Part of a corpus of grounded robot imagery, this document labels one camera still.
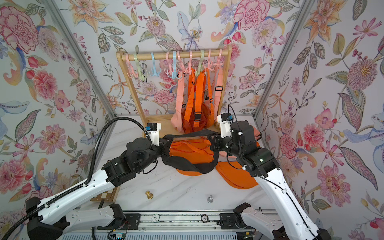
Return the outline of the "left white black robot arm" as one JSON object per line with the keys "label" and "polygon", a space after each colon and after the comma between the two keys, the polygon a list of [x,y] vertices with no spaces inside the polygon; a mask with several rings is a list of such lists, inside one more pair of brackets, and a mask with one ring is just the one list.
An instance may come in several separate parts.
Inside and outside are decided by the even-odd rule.
{"label": "left white black robot arm", "polygon": [[[127,149],[118,157],[108,161],[99,170],[95,170],[96,158],[101,140],[108,128],[117,121],[129,121],[137,125],[145,134],[127,144]],[[129,117],[117,117],[109,121],[97,138],[88,176],[78,184],[48,198],[33,197],[26,203],[26,216],[18,220],[3,236],[9,239],[12,233],[22,224],[27,225],[31,240],[57,240],[61,236],[83,228],[122,225],[125,214],[121,207],[112,204],[110,207],[95,211],[76,211],[76,207],[91,198],[118,187],[132,180],[139,173],[155,163],[158,158],[169,155],[172,136],[157,136],[160,128],[151,125],[144,127]]]}

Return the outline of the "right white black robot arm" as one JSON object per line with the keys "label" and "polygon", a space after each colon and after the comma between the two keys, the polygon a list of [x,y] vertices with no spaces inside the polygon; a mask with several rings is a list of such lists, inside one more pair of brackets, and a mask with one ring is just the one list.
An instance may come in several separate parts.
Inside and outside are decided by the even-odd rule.
{"label": "right white black robot arm", "polygon": [[247,121],[217,120],[220,134],[213,136],[214,152],[235,156],[267,194],[280,220],[276,221],[250,204],[234,209],[238,226],[252,227],[271,240],[329,240],[330,233],[319,228],[306,214],[288,186],[274,155],[256,144],[254,129]]}

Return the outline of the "pink sling bag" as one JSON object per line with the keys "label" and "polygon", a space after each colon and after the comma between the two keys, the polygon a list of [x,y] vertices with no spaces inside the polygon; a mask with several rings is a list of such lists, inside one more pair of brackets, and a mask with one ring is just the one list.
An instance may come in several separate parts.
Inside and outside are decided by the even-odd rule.
{"label": "pink sling bag", "polygon": [[[258,142],[258,140],[261,138],[261,133],[257,130],[257,128],[255,126],[253,126],[253,130],[254,130],[254,137],[256,139],[256,143],[257,143],[257,146],[260,147],[260,144]],[[235,156],[232,156],[230,154],[227,154],[225,153],[224,151],[221,151],[220,152],[220,156],[225,158],[226,156],[229,157],[230,161],[234,161],[236,159]]]}
{"label": "pink sling bag", "polygon": [[185,84],[185,77],[182,72],[179,72],[178,77],[178,85],[177,85],[177,96],[176,96],[176,107],[175,107],[175,113],[173,114],[171,118],[171,123],[173,127],[179,132],[184,133],[183,129],[183,118],[182,118],[182,106],[184,101],[184,84]]}

